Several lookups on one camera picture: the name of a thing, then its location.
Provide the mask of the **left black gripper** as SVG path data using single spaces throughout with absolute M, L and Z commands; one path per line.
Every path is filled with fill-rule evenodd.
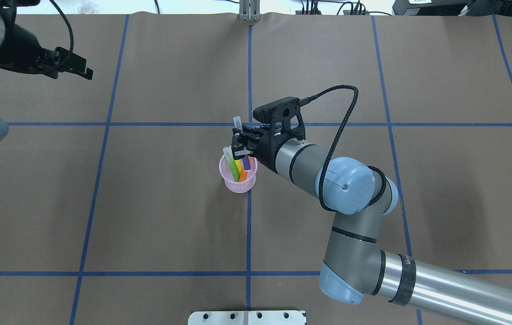
M 62 47 L 56 47 L 52 54 L 52 61 L 58 69 L 46 72 L 53 68 L 51 65 L 42 66 L 42 58 L 48 52 L 27 29 L 19 25 L 7 26 L 0 46 L 0 65 L 18 72 L 39 72 L 52 79 L 58 79 L 60 73 L 75 74 L 86 80 L 93 79 L 93 70 L 88 67 L 88 61 Z

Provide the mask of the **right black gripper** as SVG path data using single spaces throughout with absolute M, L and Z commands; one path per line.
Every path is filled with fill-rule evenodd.
M 253 156 L 269 169 L 276 169 L 276 157 L 285 142 L 293 138 L 293 134 L 283 132 L 280 128 L 242 127 L 233 128 L 231 151 L 234 160 L 245 156 Z M 247 147 L 241 141 L 249 141 Z

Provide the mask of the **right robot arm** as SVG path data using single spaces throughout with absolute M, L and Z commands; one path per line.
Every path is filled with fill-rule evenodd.
M 512 288 L 377 247 L 384 216 L 399 202 L 394 181 L 351 157 L 334 157 L 306 139 L 303 127 L 233 128 L 231 152 L 250 156 L 334 212 L 319 286 L 344 304 L 364 296 L 412 306 L 475 325 L 512 325 Z

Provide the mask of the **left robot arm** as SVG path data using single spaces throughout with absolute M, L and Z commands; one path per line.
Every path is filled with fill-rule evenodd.
M 16 23 L 18 8 L 38 4 L 38 0 L 0 0 L 0 70 L 15 74 L 44 75 L 52 79 L 57 79 L 61 73 L 70 73 L 92 80 L 93 70 L 88 67 L 84 57 L 75 53 L 74 31 L 55 1 L 51 5 L 67 27 L 70 40 L 68 49 L 46 49 L 34 33 Z M 8 123 L 0 118 L 0 142 L 8 132 Z

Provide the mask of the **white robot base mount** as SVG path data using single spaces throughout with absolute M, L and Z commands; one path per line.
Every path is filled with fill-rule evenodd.
M 307 325 L 305 311 L 200 311 L 188 317 L 188 325 Z

